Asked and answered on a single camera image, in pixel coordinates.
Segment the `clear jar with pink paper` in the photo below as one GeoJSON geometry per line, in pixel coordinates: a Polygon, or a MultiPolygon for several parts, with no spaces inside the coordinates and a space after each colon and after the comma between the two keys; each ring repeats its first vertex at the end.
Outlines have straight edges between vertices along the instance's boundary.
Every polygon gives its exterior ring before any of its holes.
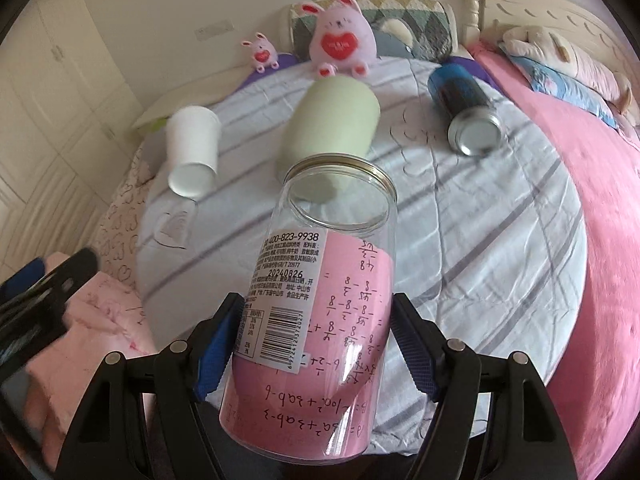
{"type": "Polygon", "coordinates": [[[286,173],[245,298],[220,422],[281,462],[363,453],[390,332],[397,193],[378,166],[314,155],[286,173]]]}

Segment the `wall outlet plate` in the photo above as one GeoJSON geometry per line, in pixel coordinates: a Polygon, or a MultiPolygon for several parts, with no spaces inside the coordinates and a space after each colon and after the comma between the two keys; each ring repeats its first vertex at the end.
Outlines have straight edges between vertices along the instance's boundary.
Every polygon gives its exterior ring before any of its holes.
{"type": "Polygon", "coordinates": [[[234,25],[230,20],[222,20],[194,30],[194,35],[198,41],[206,41],[217,36],[228,34],[234,31],[234,25]]]}

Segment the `cream folded board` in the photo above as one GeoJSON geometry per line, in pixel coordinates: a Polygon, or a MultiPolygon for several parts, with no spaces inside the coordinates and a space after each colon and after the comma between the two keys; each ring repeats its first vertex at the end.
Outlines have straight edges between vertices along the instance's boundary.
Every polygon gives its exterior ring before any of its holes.
{"type": "Polygon", "coordinates": [[[149,125],[157,119],[171,116],[181,107],[189,105],[209,106],[230,96],[254,73],[253,67],[243,65],[209,75],[184,84],[165,93],[131,125],[134,130],[149,125]]]}

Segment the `grey sun-print pillow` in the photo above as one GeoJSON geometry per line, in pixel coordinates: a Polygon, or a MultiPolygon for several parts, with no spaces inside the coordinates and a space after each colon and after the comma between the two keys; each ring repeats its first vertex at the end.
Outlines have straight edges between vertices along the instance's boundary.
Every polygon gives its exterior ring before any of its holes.
{"type": "Polygon", "coordinates": [[[167,158],[167,122],[167,118],[160,118],[138,130],[142,143],[139,148],[137,186],[153,180],[167,158]]]}

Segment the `long pink white plush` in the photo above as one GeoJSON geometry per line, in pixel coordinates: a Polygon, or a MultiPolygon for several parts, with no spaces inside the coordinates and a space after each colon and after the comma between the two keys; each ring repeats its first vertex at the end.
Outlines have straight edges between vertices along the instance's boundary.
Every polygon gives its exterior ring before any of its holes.
{"type": "Polygon", "coordinates": [[[578,80],[638,125],[639,105],[629,78],[610,70],[558,32],[542,26],[518,26],[507,30],[502,41],[509,54],[530,58],[578,80]]]}

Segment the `grey plush toy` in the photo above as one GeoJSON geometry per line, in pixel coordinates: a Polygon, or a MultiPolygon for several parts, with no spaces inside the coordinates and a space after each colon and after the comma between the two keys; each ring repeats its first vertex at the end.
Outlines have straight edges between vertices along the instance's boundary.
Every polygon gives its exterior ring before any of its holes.
{"type": "Polygon", "coordinates": [[[414,58],[416,38],[400,18],[381,18],[372,25],[372,30],[381,58],[414,58]]]}

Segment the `cream wardrobe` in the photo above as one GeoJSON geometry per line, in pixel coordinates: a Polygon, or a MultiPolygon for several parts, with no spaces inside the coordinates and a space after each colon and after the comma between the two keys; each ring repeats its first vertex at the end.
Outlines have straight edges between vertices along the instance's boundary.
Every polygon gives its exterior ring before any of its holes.
{"type": "Polygon", "coordinates": [[[85,0],[30,0],[1,45],[1,275],[91,243],[142,106],[85,0]]]}

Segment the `heart-print sheet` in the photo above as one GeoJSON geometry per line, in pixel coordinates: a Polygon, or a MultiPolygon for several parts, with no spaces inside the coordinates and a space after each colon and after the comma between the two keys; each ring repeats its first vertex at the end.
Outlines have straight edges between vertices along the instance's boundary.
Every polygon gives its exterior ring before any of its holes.
{"type": "Polygon", "coordinates": [[[132,289],[136,289],[136,253],[140,222],[146,196],[153,179],[140,176],[143,146],[134,153],[128,174],[117,188],[111,205],[104,212],[91,247],[98,254],[100,270],[132,289]]]}

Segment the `pale green cup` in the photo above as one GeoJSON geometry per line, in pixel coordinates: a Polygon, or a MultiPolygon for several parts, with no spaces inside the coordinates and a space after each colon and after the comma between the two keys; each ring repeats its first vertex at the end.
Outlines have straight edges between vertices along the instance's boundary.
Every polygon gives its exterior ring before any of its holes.
{"type": "Polygon", "coordinates": [[[276,159],[280,201],[303,205],[350,202],[366,184],[351,166],[332,165],[334,155],[363,159],[378,128],[381,107],[374,92],[347,76],[315,81],[295,107],[276,159]]]}

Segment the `small pink bunny plush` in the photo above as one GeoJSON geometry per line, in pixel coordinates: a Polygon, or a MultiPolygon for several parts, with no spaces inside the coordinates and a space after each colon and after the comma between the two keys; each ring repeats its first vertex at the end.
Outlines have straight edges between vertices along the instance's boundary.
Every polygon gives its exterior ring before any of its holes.
{"type": "Polygon", "coordinates": [[[267,68],[280,68],[279,53],[262,32],[255,32],[254,40],[243,40],[241,46],[250,49],[250,64],[256,73],[263,74],[267,68]]]}

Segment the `purple sheet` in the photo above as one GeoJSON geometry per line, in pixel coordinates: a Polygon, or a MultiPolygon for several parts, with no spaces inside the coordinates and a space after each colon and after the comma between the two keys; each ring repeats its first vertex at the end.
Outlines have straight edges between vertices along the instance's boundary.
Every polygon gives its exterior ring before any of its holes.
{"type": "MultiPolygon", "coordinates": [[[[236,91],[240,91],[247,87],[249,84],[253,82],[260,81],[265,77],[273,75],[277,73],[279,70],[286,70],[287,68],[296,66],[299,64],[299,60],[296,58],[294,54],[291,53],[280,53],[279,54],[279,63],[280,66],[277,70],[273,70],[272,68],[266,68],[263,73],[254,72],[247,76],[243,82],[240,83],[239,87],[236,88],[236,91]]],[[[474,58],[465,58],[461,55],[450,55],[449,58],[446,58],[445,64],[451,65],[459,65],[463,67],[469,74],[474,76],[475,78],[486,82],[489,84],[491,88],[494,88],[497,91],[502,91],[501,87],[496,83],[495,79],[492,78],[488,71],[484,69],[483,66],[478,64],[474,58]]]]}

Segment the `cream wooden headboard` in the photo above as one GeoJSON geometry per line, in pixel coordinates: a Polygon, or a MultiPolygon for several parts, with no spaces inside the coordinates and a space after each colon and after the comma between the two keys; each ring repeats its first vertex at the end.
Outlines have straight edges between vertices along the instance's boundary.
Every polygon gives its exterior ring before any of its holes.
{"type": "Polygon", "coordinates": [[[631,47],[596,14],[570,0],[464,0],[459,25],[460,42],[467,47],[480,40],[494,44],[515,26],[552,28],[633,84],[639,83],[639,61],[631,47]]]}

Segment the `large pink bunny plush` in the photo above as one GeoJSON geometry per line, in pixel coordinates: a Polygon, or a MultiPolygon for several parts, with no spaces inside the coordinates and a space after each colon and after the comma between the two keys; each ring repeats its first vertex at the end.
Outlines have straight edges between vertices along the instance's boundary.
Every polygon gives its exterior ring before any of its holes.
{"type": "Polygon", "coordinates": [[[319,78],[349,72],[363,78],[378,58],[378,48],[371,25],[357,0],[334,0],[323,9],[317,3],[302,3],[302,11],[316,18],[309,45],[309,57],[319,78]]]}

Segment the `white paper cup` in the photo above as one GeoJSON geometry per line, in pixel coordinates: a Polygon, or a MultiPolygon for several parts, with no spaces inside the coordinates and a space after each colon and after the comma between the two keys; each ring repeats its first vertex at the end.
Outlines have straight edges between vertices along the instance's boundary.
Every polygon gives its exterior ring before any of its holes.
{"type": "Polygon", "coordinates": [[[199,200],[216,183],[221,122],[204,106],[180,108],[166,124],[167,182],[179,196],[199,200]]]}

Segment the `blue cartoon pillow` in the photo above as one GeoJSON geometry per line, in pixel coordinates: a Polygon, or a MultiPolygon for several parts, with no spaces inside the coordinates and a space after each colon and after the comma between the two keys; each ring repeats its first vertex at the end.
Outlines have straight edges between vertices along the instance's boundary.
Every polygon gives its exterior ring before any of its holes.
{"type": "Polygon", "coordinates": [[[602,122],[614,130],[618,129],[618,123],[611,107],[594,90],[588,88],[578,80],[563,75],[552,68],[538,63],[525,56],[512,55],[506,50],[503,41],[498,43],[498,48],[515,65],[528,81],[530,88],[535,92],[553,96],[563,102],[575,105],[581,110],[593,114],[602,122]]]}

